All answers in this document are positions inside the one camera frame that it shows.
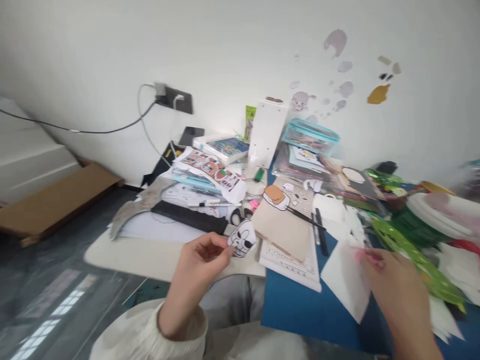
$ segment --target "black cable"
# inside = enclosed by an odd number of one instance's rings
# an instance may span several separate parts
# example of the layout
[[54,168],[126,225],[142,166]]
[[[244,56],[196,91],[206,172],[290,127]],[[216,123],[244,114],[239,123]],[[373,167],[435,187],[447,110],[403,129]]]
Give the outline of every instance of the black cable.
[[22,119],[22,120],[27,120],[27,121],[30,121],[30,122],[33,122],[33,123],[38,123],[38,124],[43,124],[43,125],[47,125],[47,126],[51,126],[53,128],[57,128],[57,129],[61,129],[61,130],[67,130],[67,131],[71,131],[73,133],[80,133],[80,134],[111,134],[111,133],[116,133],[120,130],[124,130],[126,128],[129,128],[133,125],[135,125],[136,123],[142,121],[142,118],[147,115],[150,110],[154,107],[155,105],[155,102],[152,102],[151,105],[148,107],[148,109],[142,114],[142,116],[140,116],[137,120],[135,120],[134,122],[124,126],[124,127],[120,127],[118,129],[115,129],[115,130],[110,130],[110,131],[80,131],[80,130],[74,130],[74,129],[69,129],[69,128],[66,128],[66,127],[61,127],[61,126],[58,126],[58,125],[53,125],[51,123],[48,123],[48,122],[45,122],[45,121],[41,121],[41,120],[33,120],[33,119],[29,119],[29,118],[26,118],[26,117],[22,117],[22,116],[18,116],[18,115],[14,115],[12,113],[9,113],[5,110],[2,110],[0,109],[0,113],[3,113],[3,114],[6,114],[6,115],[10,115],[11,117],[14,117],[14,118],[17,118],[17,119]]

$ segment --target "floor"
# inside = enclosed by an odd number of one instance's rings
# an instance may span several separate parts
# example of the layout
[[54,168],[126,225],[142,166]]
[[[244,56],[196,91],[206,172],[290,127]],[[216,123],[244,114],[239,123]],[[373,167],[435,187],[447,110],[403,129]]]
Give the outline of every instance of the floor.
[[136,193],[115,189],[25,249],[0,239],[0,359],[88,359],[93,343],[145,280],[84,262],[89,245]]

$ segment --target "wall socket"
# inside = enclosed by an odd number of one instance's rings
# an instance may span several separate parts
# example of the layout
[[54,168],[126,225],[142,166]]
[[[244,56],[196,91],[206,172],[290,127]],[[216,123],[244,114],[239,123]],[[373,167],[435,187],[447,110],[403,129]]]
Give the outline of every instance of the wall socket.
[[174,99],[178,94],[183,95],[185,100],[177,100],[175,103],[175,109],[187,114],[193,114],[194,108],[192,104],[192,94],[188,92],[183,92],[168,86],[165,86],[165,95],[157,95],[155,97],[155,103],[162,105],[164,107],[173,109],[174,108]]

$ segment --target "blue plastic box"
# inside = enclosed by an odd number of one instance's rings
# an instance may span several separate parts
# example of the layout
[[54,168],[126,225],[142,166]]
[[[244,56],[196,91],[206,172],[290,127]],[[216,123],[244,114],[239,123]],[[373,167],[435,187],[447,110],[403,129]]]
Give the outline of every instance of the blue plastic box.
[[329,157],[340,142],[340,136],[321,125],[294,118],[288,123],[281,141]]

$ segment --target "hand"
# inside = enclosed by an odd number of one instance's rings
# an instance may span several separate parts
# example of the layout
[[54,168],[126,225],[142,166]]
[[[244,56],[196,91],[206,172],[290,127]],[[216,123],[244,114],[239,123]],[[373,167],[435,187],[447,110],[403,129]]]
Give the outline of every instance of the hand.
[[212,281],[230,263],[235,248],[215,232],[192,240],[181,249],[165,302],[158,313],[164,337],[181,341],[186,325]]
[[369,249],[361,265],[385,316],[398,359],[441,359],[430,322],[429,293],[412,262],[399,253]]

